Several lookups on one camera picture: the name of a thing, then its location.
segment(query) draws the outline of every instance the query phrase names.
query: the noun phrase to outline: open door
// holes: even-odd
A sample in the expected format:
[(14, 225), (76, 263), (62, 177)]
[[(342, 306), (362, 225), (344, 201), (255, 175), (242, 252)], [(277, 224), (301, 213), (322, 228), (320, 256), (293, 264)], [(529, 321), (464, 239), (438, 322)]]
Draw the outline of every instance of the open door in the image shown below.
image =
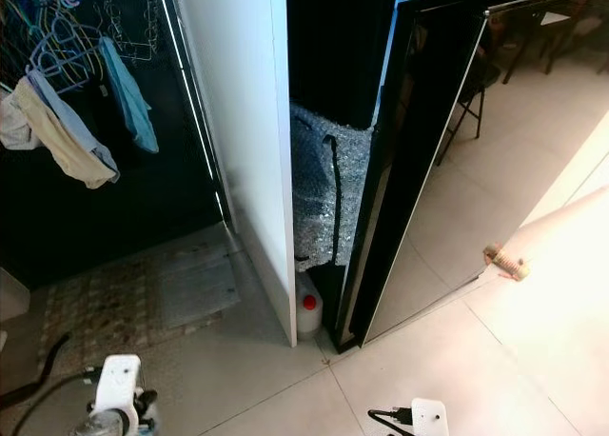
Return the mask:
[(285, 0), (174, 0), (234, 227), (296, 345)]
[(362, 345), (368, 337), (485, 20), (483, 9), (463, 2), (436, 7), (434, 0), (404, 0), (397, 6), (340, 345)]
[[(608, 0), (476, 1), (406, 19), (405, 116), (350, 322), (360, 343), (477, 279), (495, 245), (566, 204), (605, 156)], [(475, 7), (489, 12), (479, 43)]]

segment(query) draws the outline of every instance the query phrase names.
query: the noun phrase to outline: floor mat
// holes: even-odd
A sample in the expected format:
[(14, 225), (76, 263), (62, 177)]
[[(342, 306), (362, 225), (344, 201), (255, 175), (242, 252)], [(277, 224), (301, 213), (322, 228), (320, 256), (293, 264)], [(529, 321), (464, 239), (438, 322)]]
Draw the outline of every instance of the floor mat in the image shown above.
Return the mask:
[(195, 247), (170, 254), (159, 272), (165, 328), (192, 323), (239, 301), (224, 248)]
[(49, 289), (38, 366), (66, 332), (71, 338), (52, 375), (206, 327), (238, 301), (224, 247), (203, 245), (109, 266)]

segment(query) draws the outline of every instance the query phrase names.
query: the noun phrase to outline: white cloth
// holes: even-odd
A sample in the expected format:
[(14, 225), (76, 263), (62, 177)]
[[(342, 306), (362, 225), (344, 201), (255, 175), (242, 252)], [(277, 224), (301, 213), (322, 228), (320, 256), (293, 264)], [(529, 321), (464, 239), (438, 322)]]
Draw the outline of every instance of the white cloth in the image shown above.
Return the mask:
[(93, 153), (87, 152), (64, 128), (51, 108), (38, 96), (27, 77), (22, 77), (14, 90), (15, 102), (28, 120), (29, 127), (50, 150), (57, 165), (87, 188), (99, 188), (116, 173)]
[(14, 95), (0, 89), (0, 142), (8, 150), (32, 150), (42, 142), (31, 131), (26, 117), (14, 102)]
[(92, 153), (99, 158), (104, 165), (112, 169), (116, 175), (110, 182), (118, 181), (120, 172), (116, 167), (116, 163), (106, 146), (101, 144), (88, 130), (85, 123), (72, 109), (68, 103), (59, 98), (57, 92), (49, 84), (45, 76), (37, 69), (33, 69), (27, 74), (29, 83), (34, 87), (40, 99), (53, 110), (59, 121), (64, 126), (64, 129), (71, 135), (84, 150)]

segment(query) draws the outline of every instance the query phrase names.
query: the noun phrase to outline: light blue towel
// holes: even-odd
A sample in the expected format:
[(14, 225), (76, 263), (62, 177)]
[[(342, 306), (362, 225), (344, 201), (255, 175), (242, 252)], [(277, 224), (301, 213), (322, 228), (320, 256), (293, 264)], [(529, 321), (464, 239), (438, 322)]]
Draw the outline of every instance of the light blue towel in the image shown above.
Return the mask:
[(95, 155), (104, 165), (116, 172), (116, 175), (110, 179), (110, 182), (118, 181), (121, 173), (118, 171), (116, 163), (108, 148), (95, 139), (95, 136), (91, 134), (76, 111), (74, 111), (68, 103), (59, 98), (59, 95), (52, 85), (49, 84), (49, 81), (47, 81), (47, 78), (43, 73), (37, 69), (33, 69), (28, 72), (28, 80), (38, 93), (38, 96), (40, 96), (40, 99), (55, 112), (55, 115), (70, 136), (74, 138), (83, 149)]
[(150, 106), (144, 101), (140, 88), (127, 70), (112, 40), (102, 37), (100, 51), (106, 61), (108, 76), (116, 102), (123, 111), (125, 125), (133, 134), (133, 142), (141, 149), (156, 153), (159, 146), (148, 118)]

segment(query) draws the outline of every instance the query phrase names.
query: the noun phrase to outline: white wall panel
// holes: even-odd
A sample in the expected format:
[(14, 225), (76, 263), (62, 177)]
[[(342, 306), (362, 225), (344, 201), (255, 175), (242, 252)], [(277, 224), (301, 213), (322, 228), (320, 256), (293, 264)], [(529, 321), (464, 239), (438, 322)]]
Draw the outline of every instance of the white wall panel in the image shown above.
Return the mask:
[(235, 227), (295, 345), (285, 0), (177, 2)]

